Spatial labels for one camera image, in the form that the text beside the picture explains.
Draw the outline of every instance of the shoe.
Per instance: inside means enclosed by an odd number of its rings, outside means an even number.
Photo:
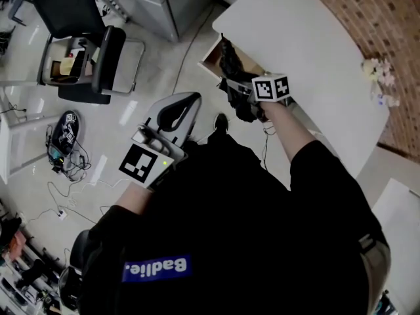
[[[217,117],[215,118],[215,123],[214,123],[213,128],[214,130],[221,129],[227,132],[229,128],[228,118],[223,113],[219,113]]]

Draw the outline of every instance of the electric cable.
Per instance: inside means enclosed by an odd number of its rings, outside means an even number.
[[[0,112],[0,114],[7,113],[7,112],[9,112],[9,111],[21,111],[21,112],[26,112],[26,109],[25,109],[25,108],[18,108],[18,106],[17,106],[17,105],[12,105],[12,103],[11,103],[11,102],[9,102],[9,109],[8,109],[8,110],[5,110],[5,111],[3,111],[3,112]]]
[[[54,189],[61,195],[61,196],[63,196],[63,197],[65,197],[65,198],[68,198],[69,196],[70,196],[70,188],[73,186],[73,185],[75,185],[75,184],[77,184],[77,183],[80,183],[83,179],[84,179],[85,177],[81,177],[78,181],[75,181],[75,182],[73,182],[73,183],[71,183],[70,185],[69,185],[69,187],[68,187],[68,192],[67,192],[67,194],[63,194],[60,190],[58,190],[58,188],[56,187],[56,185],[54,184],[54,182],[51,182],[51,181],[48,181],[47,182],[47,188],[48,188],[48,192],[50,193],[50,195],[51,195],[51,197],[52,197],[52,199],[54,200],[54,203],[55,203],[55,205],[58,207],[58,209],[60,209],[60,206],[58,205],[58,203],[57,203],[57,201],[55,200],[55,197],[54,197],[54,195],[53,195],[53,193],[51,192],[51,189],[50,189],[50,184],[52,184],[52,186],[54,187]]]
[[[171,95],[173,95],[175,93],[175,89],[177,88],[177,85],[178,85],[179,76],[181,74],[182,67],[184,66],[185,58],[188,55],[188,52],[190,51],[192,44],[196,40],[196,37],[200,33],[200,30],[202,29],[202,27],[204,27],[205,23],[207,22],[207,20],[209,19],[209,17],[211,16],[211,14],[213,13],[214,10],[215,10],[215,4],[213,4],[213,6],[211,7],[211,10],[210,10],[210,13],[207,15],[207,17],[205,18],[204,22],[200,25],[200,27],[197,29],[196,34],[192,38],[192,40],[191,40],[191,42],[190,42],[190,44],[189,44],[189,46],[188,46],[188,48],[187,48],[187,50],[186,50],[186,52],[184,54],[184,57],[182,58],[181,65],[180,65],[179,70],[178,70],[177,79],[175,80],[175,84],[173,85],[173,90],[172,90]]]
[[[102,216],[104,216],[105,214],[104,214],[104,212],[102,211],[102,208],[103,207],[109,207],[110,208],[110,206],[109,205],[101,205],[100,207],[99,207],[99,210],[100,210],[100,212],[102,213]]]
[[[264,144],[264,148],[262,149],[262,153],[261,153],[261,157],[262,157],[262,163],[264,165],[264,168],[266,171],[268,171],[267,169],[267,164],[266,164],[266,159],[267,159],[267,150],[268,150],[268,137],[275,135],[276,132],[274,131],[273,133],[269,133],[268,130],[272,129],[274,127],[274,125],[270,126],[270,127],[265,127],[264,123],[262,124],[262,130],[265,134],[265,144]]]
[[[61,196],[63,196],[63,197],[65,197],[65,198],[68,198],[68,203],[69,204],[72,204],[74,207],[75,206],[77,206],[77,201],[73,198],[73,194],[81,194],[83,191],[84,191],[84,189],[85,189],[85,187],[86,186],[95,186],[96,185],[96,183],[102,183],[102,184],[105,184],[106,186],[108,186],[108,187],[110,187],[111,189],[114,189],[120,182],[122,182],[122,181],[130,181],[128,178],[122,178],[121,180],[118,180],[114,185],[111,185],[111,184],[109,184],[109,183],[107,183],[107,182],[104,182],[104,181],[102,181],[102,180],[97,180],[96,182],[88,182],[88,183],[85,183],[84,185],[83,185],[83,187],[82,187],[82,189],[80,190],[80,191],[78,191],[78,192],[70,192],[70,188],[74,185],[74,184],[77,184],[77,183],[80,183],[81,182],[81,180],[79,180],[79,181],[77,181],[77,182],[74,182],[74,183],[71,183],[70,185],[69,185],[69,187],[68,187],[68,192],[67,192],[67,194],[63,194],[60,190],[58,190],[58,188],[56,187],[56,185],[53,183],[53,182],[51,182],[51,181],[49,181],[48,183],[47,183],[47,186],[48,186],[48,191],[49,191],[49,193],[50,193],[50,195],[52,196],[52,198],[53,198],[53,200],[54,200],[54,202],[55,202],[55,204],[57,205],[57,206],[59,206],[58,204],[57,204],[57,202],[56,202],[56,200],[55,200],[55,198],[54,198],[54,196],[53,196],[53,194],[51,193],[51,190],[50,190],[50,187],[49,187],[49,185],[50,184],[52,184],[52,186],[54,187],[54,189],[61,195]]]
[[[24,228],[25,228],[25,227],[27,227],[31,221],[36,221],[36,220],[37,220],[37,219],[39,219],[39,218],[40,218],[40,217],[41,217],[44,213],[47,213],[48,211],[54,211],[54,212],[55,212],[55,214],[57,215],[57,212],[56,212],[53,208],[49,208],[49,209],[47,209],[47,210],[45,210],[45,211],[41,212],[41,213],[38,215],[38,217],[37,217],[37,218],[32,218],[32,219],[28,220],[28,221],[27,221],[27,223],[26,223],[26,225],[24,226]]]
[[[52,125],[48,125],[47,126],[47,131],[45,132],[45,146],[47,147],[47,153],[49,155],[49,144],[51,142],[51,135],[53,133],[53,126]],[[70,164],[72,164],[74,167],[72,167],[71,169],[68,170],[64,170],[64,168],[62,167],[61,172],[64,174],[64,176],[66,176],[71,182],[75,182],[76,180],[74,179],[74,177],[76,176],[76,174],[80,171],[80,170],[87,170],[90,169],[92,167],[91,163],[90,163],[90,158],[89,158],[89,154],[87,153],[86,149],[84,149],[84,147],[80,144],[80,142],[77,140],[77,138],[75,137],[75,142],[79,145],[79,147],[84,151],[84,153],[86,154],[86,158],[87,161],[83,160],[82,162],[80,162],[79,164],[76,164],[72,161],[72,156],[74,155],[75,152],[79,153],[79,159],[81,159],[82,157],[84,157],[82,155],[82,153],[80,152],[80,150],[74,150],[72,149],[72,152],[65,157],[65,159],[67,159]],[[54,159],[52,156],[49,155],[49,163],[52,166],[55,166],[54,163]]]
[[[82,215],[81,213],[78,213],[76,210],[70,209],[69,207],[63,207],[62,205],[59,205],[59,207],[63,208],[63,209],[67,209],[70,211],[73,211],[74,213],[77,213],[80,217],[83,217],[84,219],[88,220],[89,222],[93,223],[94,225],[96,225],[97,222],[94,222],[93,220],[91,220],[90,218],[87,218],[85,215]]]
[[[66,267],[67,266],[67,256],[66,256],[66,250],[70,253],[70,255],[72,255],[72,252],[67,248],[67,247],[65,247],[64,248],[64,267]]]

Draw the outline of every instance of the chair armrest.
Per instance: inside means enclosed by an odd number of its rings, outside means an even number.
[[[93,77],[92,77],[92,90],[93,92],[96,92],[96,93],[100,93],[102,91],[102,86],[100,84],[100,77],[101,77],[102,69],[104,68],[106,50],[108,49],[108,45],[110,43],[112,28],[114,27],[113,26],[106,27],[104,38],[99,48],[98,60],[94,64]]]
[[[49,34],[47,38],[47,42],[45,43],[45,46],[44,46],[44,51],[42,52],[41,62],[39,63],[39,68],[38,68],[37,83],[40,85],[45,85],[44,81],[42,80],[42,73],[44,70],[45,57],[47,56],[48,47],[51,44],[51,42],[53,42],[53,36]]]

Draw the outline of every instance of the white box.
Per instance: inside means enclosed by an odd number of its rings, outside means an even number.
[[[272,74],[252,79],[257,102],[278,102],[290,97],[289,82],[284,74]]]

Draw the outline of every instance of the power strip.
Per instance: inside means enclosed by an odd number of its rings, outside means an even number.
[[[67,213],[63,209],[58,210],[58,218],[60,219],[60,221],[63,221],[66,217]]]

